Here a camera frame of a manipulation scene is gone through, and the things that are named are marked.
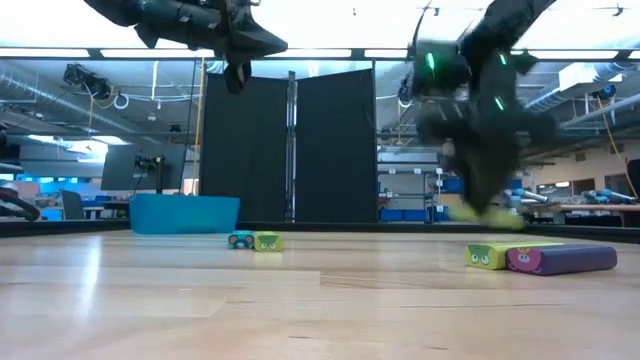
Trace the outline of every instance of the blue toy car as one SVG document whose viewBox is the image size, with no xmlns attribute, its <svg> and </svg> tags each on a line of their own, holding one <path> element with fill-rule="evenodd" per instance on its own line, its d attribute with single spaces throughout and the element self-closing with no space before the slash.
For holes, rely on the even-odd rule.
<svg viewBox="0 0 640 360">
<path fill-rule="evenodd" d="M 255 239 L 252 231 L 234 231 L 229 235 L 229 247 L 232 249 L 253 249 Z"/>
</svg>

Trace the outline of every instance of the purple toy block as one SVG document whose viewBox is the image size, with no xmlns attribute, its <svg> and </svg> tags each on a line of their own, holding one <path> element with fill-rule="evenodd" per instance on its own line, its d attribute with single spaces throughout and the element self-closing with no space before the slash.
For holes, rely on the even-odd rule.
<svg viewBox="0 0 640 360">
<path fill-rule="evenodd" d="M 507 250 L 509 270 L 533 275 L 559 275 L 613 269 L 618 255 L 611 246 L 554 245 Z"/>
</svg>

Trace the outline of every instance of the computer monitor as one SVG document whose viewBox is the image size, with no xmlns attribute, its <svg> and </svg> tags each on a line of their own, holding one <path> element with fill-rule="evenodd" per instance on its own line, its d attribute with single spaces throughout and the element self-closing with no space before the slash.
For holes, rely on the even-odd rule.
<svg viewBox="0 0 640 360">
<path fill-rule="evenodd" d="M 179 189 L 184 158 L 184 145 L 180 144 L 109 146 L 101 189 L 157 190 L 159 173 L 162 189 Z"/>
</svg>

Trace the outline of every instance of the quadruped robot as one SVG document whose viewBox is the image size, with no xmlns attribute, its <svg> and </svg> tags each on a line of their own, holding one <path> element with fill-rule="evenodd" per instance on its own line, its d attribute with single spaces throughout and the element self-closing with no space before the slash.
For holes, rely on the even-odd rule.
<svg viewBox="0 0 640 360">
<path fill-rule="evenodd" d="M 537 59 L 512 48 L 555 0 L 494 0 L 483 19 L 455 42 L 418 40 L 419 20 L 409 47 L 412 69 L 399 94 L 424 104 L 417 130 L 423 142 L 453 144 L 449 170 L 464 183 L 463 199 L 483 216 L 519 165 L 519 135 L 533 145 L 554 140 L 556 122 L 549 114 L 528 112 L 516 97 L 518 74 Z M 468 99 L 456 100 L 468 86 Z"/>
</svg>

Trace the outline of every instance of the fluorescent light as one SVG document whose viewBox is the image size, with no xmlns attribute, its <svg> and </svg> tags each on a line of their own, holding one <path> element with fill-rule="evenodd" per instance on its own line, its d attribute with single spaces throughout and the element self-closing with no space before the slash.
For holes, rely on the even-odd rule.
<svg viewBox="0 0 640 360">
<path fill-rule="evenodd" d="M 40 141 L 47 144 L 57 144 L 58 142 L 54 139 L 53 136 L 41 136 L 41 135 L 29 135 L 29 139 Z"/>
<path fill-rule="evenodd" d="M 80 162 L 80 163 L 88 163 L 88 164 L 104 164 L 104 158 L 78 159 L 78 162 Z"/>
<path fill-rule="evenodd" d="M 128 143 L 124 140 L 120 139 L 117 136 L 93 136 L 91 137 L 94 140 L 102 141 L 105 144 L 109 145 L 127 145 Z"/>
<path fill-rule="evenodd" d="M 406 58 L 407 50 L 365 50 L 364 56 L 373 58 Z"/>
<path fill-rule="evenodd" d="M 213 50 L 187 49 L 105 49 L 100 50 L 104 57 L 117 58 L 199 58 L 215 57 Z"/>
<path fill-rule="evenodd" d="M 291 49 L 268 57 L 289 58 L 348 58 L 351 57 L 349 49 Z"/>
<path fill-rule="evenodd" d="M 529 54 L 538 59 L 613 59 L 618 55 L 617 51 L 610 50 L 533 50 Z"/>
<path fill-rule="evenodd" d="M 0 57 L 90 57 L 86 49 L 2 48 Z"/>
<path fill-rule="evenodd" d="M 109 151 L 109 145 L 93 140 L 73 141 L 67 151 L 105 157 Z"/>
</svg>

